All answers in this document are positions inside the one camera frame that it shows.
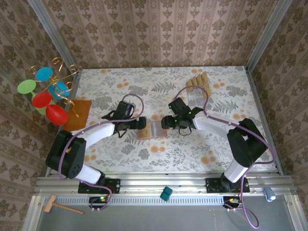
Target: hammer head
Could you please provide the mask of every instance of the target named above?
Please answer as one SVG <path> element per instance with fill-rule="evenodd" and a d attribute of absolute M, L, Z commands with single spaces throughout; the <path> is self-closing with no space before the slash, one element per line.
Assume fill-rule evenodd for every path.
<path fill-rule="evenodd" d="M 51 208 L 52 208 L 52 203 L 56 200 L 57 196 L 56 195 L 51 195 L 45 205 L 44 211 L 45 212 L 50 212 Z"/>

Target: small blue object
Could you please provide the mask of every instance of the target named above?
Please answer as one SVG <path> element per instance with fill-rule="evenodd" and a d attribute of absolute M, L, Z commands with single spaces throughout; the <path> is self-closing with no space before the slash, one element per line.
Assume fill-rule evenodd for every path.
<path fill-rule="evenodd" d="M 172 189 L 169 187 L 165 187 L 162 194 L 160 195 L 160 198 L 162 198 L 164 201 L 168 201 L 171 194 L 172 194 Z"/>
<path fill-rule="evenodd" d="M 265 198 L 268 202 L 272 202 L 273 200 L 276 199 L 276 195 L 271 189 L 271 187 L 264 187 L 263 190 L 264 190 Z"/>
<path fill-rule="evenodd" d="M 53 75 L 53 70 L 50 67 L 42 67 L 37 71 L 36 77 L 39 81 L 47 81 L 50 80 L 50 76 Z"/>
<path fill-rule="evenodd" d="M 56 97 L 58 100 L 61 100 L 62 98 L 54 92 L 55 90 L 59 95 L 62 95 L 64 97 L 67 97 L 69 95 L 69 89 L 62 81 L 58 81 L 55 85 L 49 86 L 49 91 L 51 92 L 51 94 L 53 94 L 54 97 Z"/>

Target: patterned wall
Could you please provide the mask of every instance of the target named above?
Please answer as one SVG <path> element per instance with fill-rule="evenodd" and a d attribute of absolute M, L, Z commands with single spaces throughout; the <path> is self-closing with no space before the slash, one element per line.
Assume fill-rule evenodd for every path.
<path fill-rule="evenodd" d="M 277 0 L 44 0 L 83 68 L 245 65 Z"/>
<path fill-rule="evenodd" d="M 308 0 L 294 0 L 253 70 L 280 161 L 308 217 Z"/>
<path fill-rule="evenodd" d="M 0 1 L 0 230 L 21 230 L 55 134 L 17 86 L 56 55 L 27 1 Z"/>

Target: floral tablecloth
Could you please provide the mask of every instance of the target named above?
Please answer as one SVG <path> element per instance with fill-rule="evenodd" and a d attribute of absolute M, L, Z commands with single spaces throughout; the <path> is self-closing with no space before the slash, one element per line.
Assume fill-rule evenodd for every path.
<path fill-rule="evenodd" d="M 101 121 L 101 117 L 116 109 L 125 94 L 142 97 L 148 120 L 161 120 L 171 115 L 168 103 L 186 82 L 206 71 L 212 96 L 207 110 L 211 115 L 242 120 L 252 119 L 264 134 L 250 85 L 242 66 L 228 67 L 166 67 L 83 70 L 76 99 L 91 100 L 87 126 Z M 187 103 L 184 91 L 181 98 Z M 135 97 L 127 97 L 136 104 Z M 271 159 L 269 152 L 260 161 Z M 232 161 L 229 143 L 220 136 L 206 131 L 193 130 L 189 136 L 170 130 L 166 138 L 139 141 L 137 132 L 129 130 L 123 138 L 117 135 L 91 146 L 85 162 L 101 171 L 223 171 Z M 255 170 L 274 170 L 274 165 L 255 166 Z"/>

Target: wooden toy hammer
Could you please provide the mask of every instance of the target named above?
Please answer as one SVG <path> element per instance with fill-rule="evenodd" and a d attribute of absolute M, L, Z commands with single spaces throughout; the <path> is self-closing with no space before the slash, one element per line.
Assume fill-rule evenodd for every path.
<path fill-rule="evenodd" d="M 78 209 L 75 209 L 75 208 L 71 208 L 71 207 L 67 207 L 67 206 L 55 203 L 54 201 L 55 201 L 56 198 L 57 198 L 57 196 L 53 195 L 53 194 L 49 197 L 49 199 L 48 199 L 48 201 L 47 201 L 47 203 L 45 205 L 45 208 L 44 208 L 45 212 L 49 213 L 51 208 L 52 208 L 52 206 L 57 206 L 59 208 L 64 208 L 64 209 L 67 209 L 69 211 L 73 211 L 73 212 L 80 213 L 80 214 L 83 214 L 83 215 L 85 214 L 84 211 L 81 211 L 81 210 L 78 210 Z"/>

